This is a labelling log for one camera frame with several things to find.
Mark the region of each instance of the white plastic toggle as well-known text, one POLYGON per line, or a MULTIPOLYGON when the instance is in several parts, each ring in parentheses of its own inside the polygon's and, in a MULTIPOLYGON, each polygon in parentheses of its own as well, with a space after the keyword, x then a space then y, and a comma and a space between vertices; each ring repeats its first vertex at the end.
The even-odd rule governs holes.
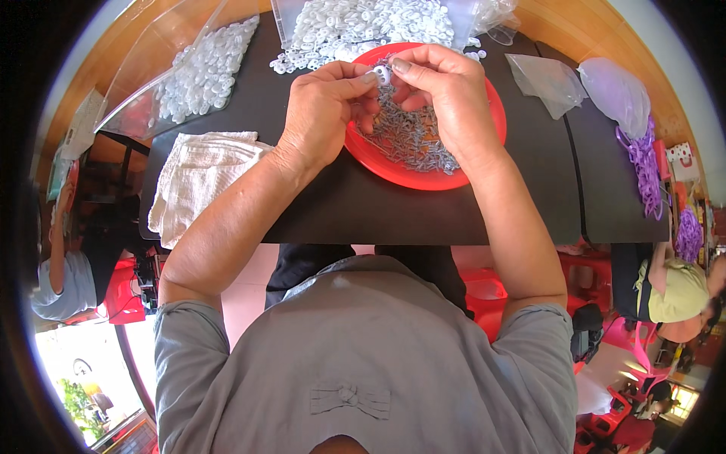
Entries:
POLYGON ((375 73, 375 75, 378 77, 378 85, 391 85, 391 72, 385 66, 376 66, 372 70, 368 71, 368 73, 375 73))

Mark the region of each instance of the forearm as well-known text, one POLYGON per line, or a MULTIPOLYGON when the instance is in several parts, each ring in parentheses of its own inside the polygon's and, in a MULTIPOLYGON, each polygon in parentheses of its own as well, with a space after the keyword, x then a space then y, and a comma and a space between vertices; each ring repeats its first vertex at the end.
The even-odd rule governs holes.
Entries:
POLYGON ((63 268, 65 266, 65 244, 63 240, 63 213, 56 212, 50 248, 50 267, 48 278, 56 295, 63 292, 63 268))
POLYGON ((499 144, 462 163, 484 218, 497 273, 510 303, 505 318, 527 304, 567 305, 560 261, 517 166, 499 144))
POLYGON ((320 168, 303 162, 296 150, 263 157, 189 226, 164 265, 160 302, 198 299, 221 311, 221 292, 320 168))
POLYGON ((666 294, 666 278, 668 270, 666 269, 666 255, 668 250, 672 249, 671 243, 665 241, 663 243, 657 243, 653 249, 653 256, 650 258, 650 269, 648 270, 648 282, 655 288, 661 295, 666 294))

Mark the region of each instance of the black pants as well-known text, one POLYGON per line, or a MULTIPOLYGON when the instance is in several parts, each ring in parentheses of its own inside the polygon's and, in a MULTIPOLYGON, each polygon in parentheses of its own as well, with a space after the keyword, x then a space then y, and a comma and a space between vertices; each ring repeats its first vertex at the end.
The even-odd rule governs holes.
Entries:
POLYGON ((613 273, 613 307, 626 320, 649 322, 648 305, 637 313, 637 289, 633 288, 638 280, 643 260, 653 258, 652 243, 618 243, 611 246, 610 260, 613 273))
MULTIPOLYGON (((418 277, 434 284, 444 298, 473 320, 474 313, 466 308, 466 285, 449 246, 376 246, 375 253, 395 258, 418 277)), ((348 245, 281 244, 277 266, 267 283, 265 309, 282 301, 288 290, 321 269, 355 254, 348 245)))
POLYGON ((135 256, 144 256, 155 242, 144 240, 139 234, 138 195, 124 198, 114 205, 98 208, 89 217, 83 231, 81 252, 91 265, 96 305, 106 298, 106 289, 121 252, 126 249, 135 256))

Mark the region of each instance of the red plastic plate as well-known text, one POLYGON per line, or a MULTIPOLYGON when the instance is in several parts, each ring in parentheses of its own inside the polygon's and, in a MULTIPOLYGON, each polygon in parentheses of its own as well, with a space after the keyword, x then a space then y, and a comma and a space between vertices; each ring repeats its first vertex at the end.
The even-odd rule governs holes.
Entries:
MULTIPOLYGON (((386 44, 364 53, 356 58, 354 63, 374 65, 379 59, 386 58, 388 54, 395 54, 421 45, 420 43, 386 44)), ((504 144, 507 137, 507 119, 502 100, 489 79, 486 79, 486 96, 489 98, 489 109, 492 112, 494 125, 497 128, 497 135, 504 144)), ((442 171, 416 172, 406 169, 401 163, 388 160, 378 147, 358 134, 357 126, 353 121, 346 128, 345 145, 355 159, 368 170, 397 185, 419 190, 442 191, 469 184, 469 179, 461 169, 455 170, 453 175, 446 175, 442 171)))

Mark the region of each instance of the clear plastic bag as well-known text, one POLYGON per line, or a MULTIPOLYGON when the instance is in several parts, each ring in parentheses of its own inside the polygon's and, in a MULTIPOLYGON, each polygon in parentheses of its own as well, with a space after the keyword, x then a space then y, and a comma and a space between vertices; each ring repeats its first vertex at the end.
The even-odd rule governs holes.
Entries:
POLYGON ((496 27, 509 17, 518 0, 479 0, 471 36, 477 36, 496 27))
POLYGON ((577 74, 561 61, 531 55, 505 55, 522 94, 540 98, 555 120, 571 108, 579 107, 587 97, 577 74))
POLYGON ((650 98, 640 79, 604 57, 588 58, 577 70, 582 85, 605 116, 617 121, 630 139, 645 135, 650 98))

